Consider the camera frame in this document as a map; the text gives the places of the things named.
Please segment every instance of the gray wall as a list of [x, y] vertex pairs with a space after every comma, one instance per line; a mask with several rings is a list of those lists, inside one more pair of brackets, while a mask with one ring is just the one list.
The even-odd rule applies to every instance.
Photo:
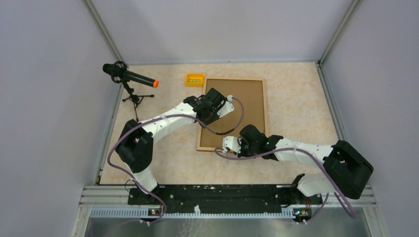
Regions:
[[364, 1], [325, 66], [392, 236], [418, 235], [418, 12], [417, 0]]
[[0, 3], [0, 236], [64, 237], [117, 86], [81, 0]]
[[315, 61], [351, 0], [94, 0], [129, 64]]

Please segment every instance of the yellow box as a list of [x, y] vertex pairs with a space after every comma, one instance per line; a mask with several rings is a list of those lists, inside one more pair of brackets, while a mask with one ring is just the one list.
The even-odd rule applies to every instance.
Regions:
[[204, 80], [204, 74], [186, 74], [185, 84], [186, 86], [203, 87]]

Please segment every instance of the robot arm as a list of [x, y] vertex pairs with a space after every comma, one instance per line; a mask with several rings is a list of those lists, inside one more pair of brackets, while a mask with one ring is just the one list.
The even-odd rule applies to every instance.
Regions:
[[[177, 129], [194, 123], [195, 120], [188, 117], [169, 117], [170, 115], [186, 115], [201, 120], [205, 125], [222, 118], [234, 111], [232, 96], [224, 97], [214, 88], [211, 88], [206, 95], [200, 97], [190, 96], [183, 100], [173, 109], [156, 116], [162, 120], [144, 125], [142, 128], [131, 133], [117, 147], [116, 152], [121, 160], [131, 170], [135, 179], [148, 191], [157, 186], [157, 181], [149, 167], [153, 157], [153, 145], [164, 136]], [[136, 122], [130, 120], [125, 124], [121, 137], [149, 120]]]
[[[269, 138], [253, 125], [247, 125], [240, 131], [240, 138], [227, 136], [223, 139], [223, 152], [233, 151], [237, 157], [257, 156], [270, 151], [285, 148], [284, 151], [263, 155], [264, 159], [294, 161], [318, 167], [307, 154], [298, 152], [302, 149], [313, 155], [322, 164], [343, 194], [352, 199], [359, 199], [365, 188], [373, 167], [348, 142], [339, 140], [334, 145], [311, 145], [272, 135]], [[336, 192], [323, 172], [300, 174], [293, 182], [306, 197], [320, 193]]]

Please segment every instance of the beige speckled surface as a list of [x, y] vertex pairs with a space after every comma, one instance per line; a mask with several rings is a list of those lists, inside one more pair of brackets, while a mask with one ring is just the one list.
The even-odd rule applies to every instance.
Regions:
[[[201, 95], [201, 87], [186, 87], [186, 73], [202, 73], [206, 78], [265, 78], [268, 95], [270, 133], [313, 144], [337, 141], [332, 117], [314, 63], [241, 63], [132, 66], [130, 71], [160, 80], [159, 88], [131, 83], [145, 98], [139, 108], [140, 120], [172, 109], [190, 95]], [[121, 102], [111, 146], [124, 124], [135, 118], [133, 104]], [[151, 169], [161, 184], [278, 184], [290, 183], [301, 173], [317, 173], [313, 167], [294, 162], [253, 159], [225, 160], [211, 152], [197, 152], [197, 125], [185, 126], [154, 145]], [[123, 165], [117, 154], [112, 162]], [[128, 176], [105, 164], [101, 184], [123, 184]]]

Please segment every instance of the black microphone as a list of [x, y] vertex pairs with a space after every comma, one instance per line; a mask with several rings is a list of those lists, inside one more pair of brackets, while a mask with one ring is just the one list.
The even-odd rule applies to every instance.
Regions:
[[103, 71], [109, 74], [112, 77], [112, 81], [115, 83], [120, 83], [124, 81], [135, 81], [147, 86], [157, 88], [159, 86], [159, 81], [148, 78], [146, 76], [130, 72], [126, 69], [126, 64], [123, 62], [116, 62], [115, 64], [104, 64]]

